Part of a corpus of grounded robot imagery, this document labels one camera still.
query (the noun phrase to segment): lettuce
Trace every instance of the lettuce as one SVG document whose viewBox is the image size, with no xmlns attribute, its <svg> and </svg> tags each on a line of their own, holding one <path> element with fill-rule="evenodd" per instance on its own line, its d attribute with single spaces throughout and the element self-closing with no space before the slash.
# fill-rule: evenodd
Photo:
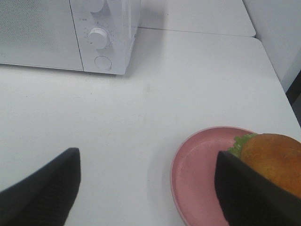
<svg viewBox="0 0 301 226">
<path fill-rule="evenodd" d="M 256 136 L 257 133 L 246 134 L 242 137 L 234 137 L 235 143 L 233 147 L 228 148 L 228 151 L 235 155 L 236 157 L 240 158 L 241 149 L 243 148 L 244 144 L 251 139 L 252 137 Z"/>
</svg>

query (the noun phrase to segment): microwave button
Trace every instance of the microwave button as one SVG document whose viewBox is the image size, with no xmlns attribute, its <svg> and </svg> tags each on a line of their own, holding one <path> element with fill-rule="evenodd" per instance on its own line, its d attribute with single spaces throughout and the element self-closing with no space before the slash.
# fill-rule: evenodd
<svg viewBox="0 0 301 226">
<path fill-rule="evenodd" d="M 106 0 L 85 0 L 85 8 L 91 13 L 100 12 Z"/>
<path fill-rule="evenodd" d="M 112 62 L 105 56 L 98 56 L 95 58 L 95 65 L 101 70 L 109 71 L 112 68 Z"/>
<path fill-rule="evenodd" d="M 88 36 L 88 42 L 96 49 L 103 49 L 110 45 L 109 34 L 102 28 L 93 28 Z"/>
</svg>

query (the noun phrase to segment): white microwave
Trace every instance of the white microwave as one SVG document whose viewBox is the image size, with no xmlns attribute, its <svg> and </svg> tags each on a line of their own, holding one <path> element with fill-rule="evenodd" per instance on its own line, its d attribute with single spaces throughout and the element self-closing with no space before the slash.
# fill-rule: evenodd
<svg viewBox="0 0 301 226">
<path fill-rule="evenodd" d="M 124 74 L 140 0 L 0 0 L 0 63 Z"/>
</svg>

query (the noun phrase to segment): white wall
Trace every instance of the white wall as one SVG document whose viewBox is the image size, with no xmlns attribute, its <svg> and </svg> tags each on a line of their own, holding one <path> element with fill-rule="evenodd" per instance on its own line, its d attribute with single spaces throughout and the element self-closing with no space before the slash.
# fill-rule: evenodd
<svg viewBox="0 0 301 226">
<path fill-rule="evenodd" d="M 301 69 L 301 0 L 244 0 L 285 92 Z"/>
</svg>

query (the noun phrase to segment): microwave door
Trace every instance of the microwave door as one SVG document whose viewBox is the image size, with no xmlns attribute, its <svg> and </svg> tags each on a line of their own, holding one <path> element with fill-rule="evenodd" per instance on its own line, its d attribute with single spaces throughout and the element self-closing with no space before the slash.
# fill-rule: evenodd
<svg viewBox="0 0 301 226">
<path fill-rule="evenodd" d="M 69 0 L 0 0 L 0 63 L 82 71 Z"/>
</svg>

